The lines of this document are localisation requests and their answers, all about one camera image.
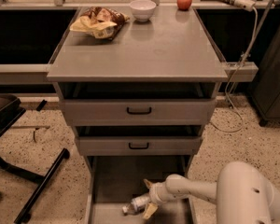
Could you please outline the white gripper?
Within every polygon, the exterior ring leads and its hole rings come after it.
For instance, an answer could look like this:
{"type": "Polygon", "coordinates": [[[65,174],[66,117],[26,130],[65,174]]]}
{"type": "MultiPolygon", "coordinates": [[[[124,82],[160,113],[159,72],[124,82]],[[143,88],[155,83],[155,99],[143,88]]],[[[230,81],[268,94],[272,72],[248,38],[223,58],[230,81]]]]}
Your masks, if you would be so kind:
{"type": "Polygon", "coordinates": [[[167,203],[169,200],[169,192],[164,182],[153,183],[148,179],[144,179],[146,187],[149,189],[149,197],[152,203],[148,203],[143,213],[143,219],[150,219],[158,210],[158,205],[167,203]]]}

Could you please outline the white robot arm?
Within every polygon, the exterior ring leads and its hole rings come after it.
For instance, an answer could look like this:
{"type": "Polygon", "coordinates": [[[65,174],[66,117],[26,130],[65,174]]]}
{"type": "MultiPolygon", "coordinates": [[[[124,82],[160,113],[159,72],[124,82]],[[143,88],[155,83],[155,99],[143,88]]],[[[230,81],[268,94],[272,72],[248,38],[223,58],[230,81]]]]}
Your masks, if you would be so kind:
{"type": "Polygon", "coordinates": [[[147,183],[149,219],[164,203],[190,195],[217,206],[217,224],[274,224],[280,220],[280,191],[253,166],[234,161],[219,172],[217,182],[191,181],[169,175],[162,183],[147,183]]]}

